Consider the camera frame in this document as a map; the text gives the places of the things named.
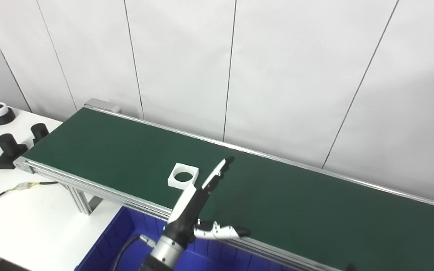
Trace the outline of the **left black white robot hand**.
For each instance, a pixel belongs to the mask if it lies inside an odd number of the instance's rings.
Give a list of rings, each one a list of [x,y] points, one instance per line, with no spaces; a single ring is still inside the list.
[[[183,190],[176,202],[162,235],[186,248],[195,239],[224,240],[249,237],[247,227],[222,225],[217,221],[200,220],[199,214],[210,194],[216,189],[224,172],[228,171],[234,156],[224,158],[208,175],[200,187],[193,184]]]

